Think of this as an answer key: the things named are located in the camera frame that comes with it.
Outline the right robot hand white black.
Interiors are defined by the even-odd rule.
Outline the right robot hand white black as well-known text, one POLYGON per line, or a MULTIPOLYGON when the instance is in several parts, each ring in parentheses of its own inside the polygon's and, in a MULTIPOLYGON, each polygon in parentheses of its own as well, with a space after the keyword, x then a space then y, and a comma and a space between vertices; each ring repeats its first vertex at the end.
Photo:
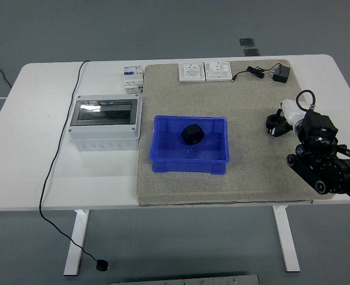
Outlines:
POLYGON ((269 115, 266 119, 268 134, 273 137, 280 137, 293 130, 300 123, 306 114, 300 109, 294 100, 286 99, 280 105, 275 114, 269 115))

